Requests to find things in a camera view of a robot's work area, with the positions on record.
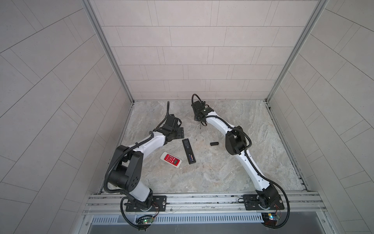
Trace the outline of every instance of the side wall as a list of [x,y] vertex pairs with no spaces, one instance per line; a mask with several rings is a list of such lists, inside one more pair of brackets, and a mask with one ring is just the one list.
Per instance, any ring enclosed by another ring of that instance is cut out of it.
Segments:
[[0,4],[0,233],[69,233],[130,101],[79,0]]
[[270,100],[342,233],[374,233],[374,2],[330,0]]
[[90,2],[136,100],[266,98],[317,3]]

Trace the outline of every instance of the black remote control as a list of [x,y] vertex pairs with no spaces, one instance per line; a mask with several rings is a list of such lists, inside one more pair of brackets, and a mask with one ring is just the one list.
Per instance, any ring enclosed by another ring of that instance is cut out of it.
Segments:
[[188,163],[189,164],[196,163],[196,159],[195,159],[195,156],[193,155],[190,141],[188,139],[184,139],[182,140],[182,142],[184,146],[184,151],[186,151]]

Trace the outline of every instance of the marble floor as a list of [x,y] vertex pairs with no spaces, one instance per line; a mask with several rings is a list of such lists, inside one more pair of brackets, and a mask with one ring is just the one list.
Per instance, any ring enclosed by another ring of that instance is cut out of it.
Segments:
[[[135,102],[122,145],[131,145],[146,136],[164,118],[166,101]],[[240,125],[252,140],[250,152],[266,177],[284,190],[301,190],[296,172],[288,158],[262,100],[207,101],[223,119]],[[172,140],[143,161],[142,182],[160,192],[234,192],[254,191],[254,185],[240,162],[225,149],[225,136],[216,128],[193,120],[191,101],[171,101],[170,114],[182,121],[184,137],[190,140],[196,163],[189,165],[182,139]],[[210,146],[210,142],[219,142]],[[168,152],[182,160],[179,168],[160,159]]]

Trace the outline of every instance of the calculator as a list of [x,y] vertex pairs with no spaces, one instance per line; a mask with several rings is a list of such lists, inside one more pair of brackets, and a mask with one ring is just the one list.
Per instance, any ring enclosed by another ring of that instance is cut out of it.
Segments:
[[167,162],[174,167],[179,167],[179,165],[181,164],[181,160],[179,158],[176,158],[167,152],[164,152],[160,158],[162,161]]

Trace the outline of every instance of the tiled wall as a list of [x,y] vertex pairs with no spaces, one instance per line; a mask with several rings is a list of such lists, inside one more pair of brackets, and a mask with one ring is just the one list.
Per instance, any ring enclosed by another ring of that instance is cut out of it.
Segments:
[[136,100],[266,98],[316,2],[91,0]]
[[270,106],[340,234],[374,233],[374,1],[330,0]]
[[0,233],[68,233],[129,105],[79,0],[1,1]]

